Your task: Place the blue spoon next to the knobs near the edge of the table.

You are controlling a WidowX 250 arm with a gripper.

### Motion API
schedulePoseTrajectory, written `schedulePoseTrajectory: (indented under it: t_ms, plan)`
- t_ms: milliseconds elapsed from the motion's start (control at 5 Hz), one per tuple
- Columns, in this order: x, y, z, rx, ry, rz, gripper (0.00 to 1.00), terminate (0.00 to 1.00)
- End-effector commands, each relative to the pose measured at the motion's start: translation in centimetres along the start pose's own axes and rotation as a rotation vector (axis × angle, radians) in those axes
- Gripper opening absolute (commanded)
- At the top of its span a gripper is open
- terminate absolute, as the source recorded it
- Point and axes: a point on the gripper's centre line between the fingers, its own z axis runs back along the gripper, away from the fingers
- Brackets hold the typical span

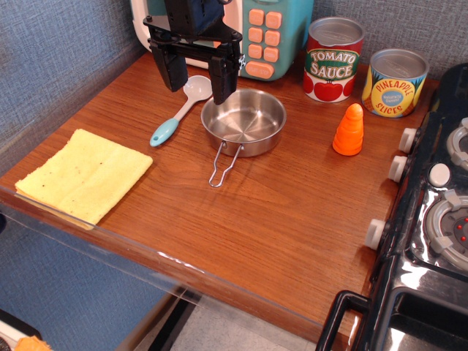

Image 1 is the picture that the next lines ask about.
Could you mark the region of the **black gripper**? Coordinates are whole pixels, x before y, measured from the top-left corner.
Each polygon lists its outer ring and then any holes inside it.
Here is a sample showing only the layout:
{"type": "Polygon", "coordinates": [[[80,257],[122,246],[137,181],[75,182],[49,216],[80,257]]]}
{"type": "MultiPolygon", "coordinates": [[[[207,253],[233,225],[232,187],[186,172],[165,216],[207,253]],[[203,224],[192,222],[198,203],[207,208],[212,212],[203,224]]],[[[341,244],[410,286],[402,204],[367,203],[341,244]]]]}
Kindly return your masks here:
{"type": "Polygon", "coordinates": [[[178,91],[188,81],[186,60],[208,64],[214,103],[220,105],[237,89],[243,55],[242,34],[224,23],[228,1],[166,1],[168,29],[153,15],[143,20],[148,43],[165,86],[178,91]]]}

